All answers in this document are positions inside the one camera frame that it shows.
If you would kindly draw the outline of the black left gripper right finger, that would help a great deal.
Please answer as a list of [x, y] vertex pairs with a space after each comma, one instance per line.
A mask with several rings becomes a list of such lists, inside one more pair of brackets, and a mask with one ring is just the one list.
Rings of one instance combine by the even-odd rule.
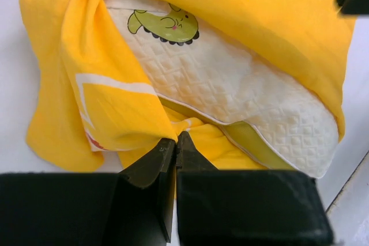
[[219, 170], [187, 132], [177, 144], [181, 245], [333, 245], [316, 182], [291, 170]]

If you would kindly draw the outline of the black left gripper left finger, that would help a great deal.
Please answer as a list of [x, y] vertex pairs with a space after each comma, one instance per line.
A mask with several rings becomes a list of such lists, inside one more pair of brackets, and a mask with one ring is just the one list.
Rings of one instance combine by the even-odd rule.
[[175, 142], [119, 173], [1, 174], [2, 245], [166, 245]]

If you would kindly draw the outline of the yellow pillowcase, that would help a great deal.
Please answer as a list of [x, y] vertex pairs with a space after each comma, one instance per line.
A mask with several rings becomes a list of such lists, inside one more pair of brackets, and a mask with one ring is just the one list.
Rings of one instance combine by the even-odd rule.
[[[333, 115], [338, 143], [347, 53], [355, 20], [333, 0], [155, 0], [207, 22], [293, 77]], [[127, 167], [163, 138], [187, 131], [206, 158], [226, 150], [214, 124], [164, 105], [104, 0], [20, 0], [41, 72], [27, 144], [69, 171], [90, 172], [105, 152]]]

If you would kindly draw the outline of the cream quilted pillow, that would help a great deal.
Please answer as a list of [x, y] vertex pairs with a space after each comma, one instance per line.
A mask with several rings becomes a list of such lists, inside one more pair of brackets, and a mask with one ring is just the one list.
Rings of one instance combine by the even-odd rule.
[[162, 103], [214, 124], [221, 169], [296, 169], [320, 178], [338, 144], [333, 115], [293, 77], [202, 19], [155, 0], [104, 0]]

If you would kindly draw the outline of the aluminium table frame rail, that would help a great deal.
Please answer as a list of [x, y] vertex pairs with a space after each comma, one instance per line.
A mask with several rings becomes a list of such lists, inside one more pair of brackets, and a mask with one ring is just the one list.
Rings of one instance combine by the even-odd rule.
[[366, 217], [368, 214], [368, 153], [328, 208], [330, 218]]

